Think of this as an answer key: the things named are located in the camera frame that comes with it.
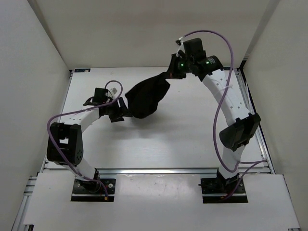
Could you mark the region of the black skirt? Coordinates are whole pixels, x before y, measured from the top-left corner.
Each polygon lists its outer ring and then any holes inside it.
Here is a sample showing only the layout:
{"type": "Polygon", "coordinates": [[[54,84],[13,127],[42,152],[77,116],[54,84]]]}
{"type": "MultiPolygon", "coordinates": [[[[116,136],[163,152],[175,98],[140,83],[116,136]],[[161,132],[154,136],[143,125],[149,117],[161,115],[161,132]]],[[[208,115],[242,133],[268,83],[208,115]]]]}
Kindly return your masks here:
{"type": "Polygon", "coordinates": [[[128,110],[134,118],[146,118],[157,110],[159,102],[170,88],[166,76],[167,73],[162,72],[157,76],[145,79],[125,94],[128,110]]]}

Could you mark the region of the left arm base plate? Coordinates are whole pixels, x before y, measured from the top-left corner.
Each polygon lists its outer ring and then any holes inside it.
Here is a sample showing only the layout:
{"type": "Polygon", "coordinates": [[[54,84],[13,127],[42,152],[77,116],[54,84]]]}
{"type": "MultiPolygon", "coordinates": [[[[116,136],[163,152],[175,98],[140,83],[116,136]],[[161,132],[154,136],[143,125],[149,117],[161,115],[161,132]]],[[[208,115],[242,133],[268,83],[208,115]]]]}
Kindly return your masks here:
{"type": "Polygon", "coordinates": [[[105,196],[104,187],[92,181],[74,180],[71,201],[72,202],[113,202],[115,199],[116,179],[100,178],[104,184],[108,196],[105,196]]]}

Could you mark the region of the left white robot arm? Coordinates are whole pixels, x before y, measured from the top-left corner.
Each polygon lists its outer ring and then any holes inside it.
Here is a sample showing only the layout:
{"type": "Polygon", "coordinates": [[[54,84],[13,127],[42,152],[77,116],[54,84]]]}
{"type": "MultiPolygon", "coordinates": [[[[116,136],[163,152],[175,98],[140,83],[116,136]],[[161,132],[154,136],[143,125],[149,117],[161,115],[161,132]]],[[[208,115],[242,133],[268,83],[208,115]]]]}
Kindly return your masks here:
{"type": "Polygon", "coordinates": [[[79,111],[65,113],[67,119],[49,125],[47,159],[71,170],[91,193],[101,187],[98,170],[83,157],[83,132],[95,121],[107,116],[110,122],[122,122],[131,117],[128,108],[116,88],[96,88],[94,96],[87,99],[79,111]]]}

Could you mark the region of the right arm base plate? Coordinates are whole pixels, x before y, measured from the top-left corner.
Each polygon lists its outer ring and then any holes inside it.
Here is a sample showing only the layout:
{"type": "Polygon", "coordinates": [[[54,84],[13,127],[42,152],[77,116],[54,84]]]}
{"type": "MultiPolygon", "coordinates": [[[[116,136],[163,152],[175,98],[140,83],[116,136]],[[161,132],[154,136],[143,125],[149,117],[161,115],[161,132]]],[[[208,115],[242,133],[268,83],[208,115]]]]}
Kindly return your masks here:
{"type": "Polygon", "coordinates": [[[201,178],[203,204],[238,204],[248,203],[245,185],[239,173],[229,179],[224,179],[217,172],[214,178],[201,178]]]}

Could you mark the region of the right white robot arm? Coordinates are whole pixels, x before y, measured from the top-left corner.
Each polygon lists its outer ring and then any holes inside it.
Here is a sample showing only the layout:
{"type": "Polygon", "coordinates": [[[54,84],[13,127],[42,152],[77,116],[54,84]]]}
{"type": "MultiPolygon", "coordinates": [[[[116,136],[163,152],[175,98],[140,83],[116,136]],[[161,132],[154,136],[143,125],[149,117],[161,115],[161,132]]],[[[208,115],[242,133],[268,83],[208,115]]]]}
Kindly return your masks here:
{"type": "Polygon", "coordinates": [[[254,136],[260,124],[260,116],[252,114],[230,85],[231,73],[226,73],[218,57],[207,56],[200,38],[176,41],[179,48],[171,55],[167,70],[168,78],[182,79],[187,74],[199,78],[218,103],[217,111],[222,111],[227,127],[219,134],[213,134],[213,141],[220,139],[223,154],[218,157],[216,187],[228,192],[239,177],[238,165],[245,146],[254,136]]]}

